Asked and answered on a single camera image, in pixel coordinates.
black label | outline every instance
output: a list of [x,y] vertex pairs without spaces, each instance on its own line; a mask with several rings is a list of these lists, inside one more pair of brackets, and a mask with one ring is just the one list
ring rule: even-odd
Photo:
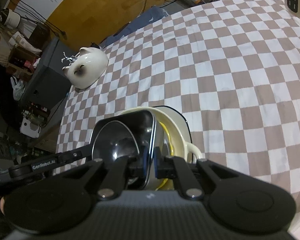
[[41,169],[41,168],[44,168],[46,166],[56,164],[56,163],[57,163],[56,158],[53,158],[53,159],[48,159],[48,160],[45,160],[45,161],[42,161],[42,162],[33,163],[31,165],[31,168],[32,168],[33,171],[36,171],[37,169]]
[[287,6],[291,11],[298,12],[298,0],[287,0]]

white cable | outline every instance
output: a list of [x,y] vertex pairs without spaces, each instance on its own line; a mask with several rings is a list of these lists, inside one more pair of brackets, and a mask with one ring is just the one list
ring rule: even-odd
[[143,4],[143,8],[142,8],[141,12],[139,13],[139,15],[137,17],[139,17],[145,11],[145,9],[146,9],[146,3],[147,3],[147,0],[145,0],[145,2]]

gray cabinet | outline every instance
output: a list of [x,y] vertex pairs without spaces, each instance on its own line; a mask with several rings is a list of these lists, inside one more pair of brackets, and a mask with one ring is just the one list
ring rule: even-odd
[[30,101],[51,110],[66,96],[71,83],[62,72],[69,64],[68,61],[61,63],[63,52],[67,56],[77,54],[55,37],[42,53],[37,69],[26,85],[19,101],[22,106]]

yellow rim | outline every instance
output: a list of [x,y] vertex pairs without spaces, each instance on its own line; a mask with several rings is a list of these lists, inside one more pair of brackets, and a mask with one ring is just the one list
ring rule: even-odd
[[[172,142],[171,142],[171,137],[170,137],[170,134],[169,134],[169,132],[168,132],[168,129],[167,129],[167,127],[166,127],[162,122],[160,122],[160,125],[162,126],[162,128],[164,129],[165,133],[166,133],[167,136],[168,136],[168,141],[169,141],[169,145],[170,145],[170,152],[171,152],[171,155],[174,155],[174,153],[173,153],[173,146],[172,146]],[[159,187],[157,187],[155,190],[158,190],[158,189],[162,188],[162,187],[164,186],[164,184],[167,183],[167,181],[168,181],[167,178],[164,179],[163,182],[159,185]]]

plastic bag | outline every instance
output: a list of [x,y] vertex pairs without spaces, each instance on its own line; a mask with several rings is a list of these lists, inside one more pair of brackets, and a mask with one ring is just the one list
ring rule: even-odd
[[25,90],[25,84],[23,80],[19,79],[19,81],[17,81],[15,77],[11,77],[10,81],[13,88],[13,99],[19,101]]

